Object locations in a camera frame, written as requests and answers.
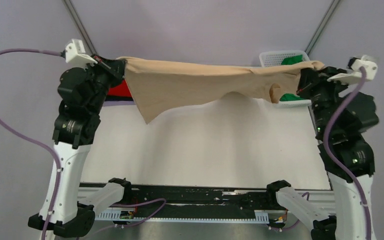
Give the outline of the beige t shirt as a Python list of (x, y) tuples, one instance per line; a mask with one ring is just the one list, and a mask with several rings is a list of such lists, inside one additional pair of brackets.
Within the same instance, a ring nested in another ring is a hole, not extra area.
[(125, 80), (146, 124), (179, 107), (203, 105), (228, 93), (277, 104), (295, 94), (301, 70), (321, 70), (320, 61), (293, 65), (244, 67), (124, 57)]

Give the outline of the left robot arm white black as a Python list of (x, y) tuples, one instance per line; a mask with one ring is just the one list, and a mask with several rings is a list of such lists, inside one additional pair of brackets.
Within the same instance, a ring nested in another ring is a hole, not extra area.
[(132, 203), (132, 185), (120, 178), (110, 179), (97, 192), (78, 200), (84, 165), (101, 122), (100, 112), (109, 90), (123, 82), (126, 63), (124, 59), (93, 55), (84, 67), (73, 67), (61, 75), (57, 91), (62, 100), (52, 134), (56, 161), (43, 206), (29, 218), (29, 227), (79, 239), (89, 233), (96, 216), (112, 204), (126, 207)]

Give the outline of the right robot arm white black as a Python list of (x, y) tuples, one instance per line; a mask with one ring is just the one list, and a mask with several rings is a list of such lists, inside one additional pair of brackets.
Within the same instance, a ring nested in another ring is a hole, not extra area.
[(318, 149), (334, 193), (335, 214), (303, 198), (285, 180), (267, 186), (266, 204), (284, 207), (306, 226), (313, 240), (373, 240), (371, 188), (375, 156), (363, 132), (379, 123), (372, 96), (361, 92), (367, 71), (361, 66), (354, 90), (348, 88), (343, 69), (325, 67), (300, 71), (297, 95), (311, 101)]

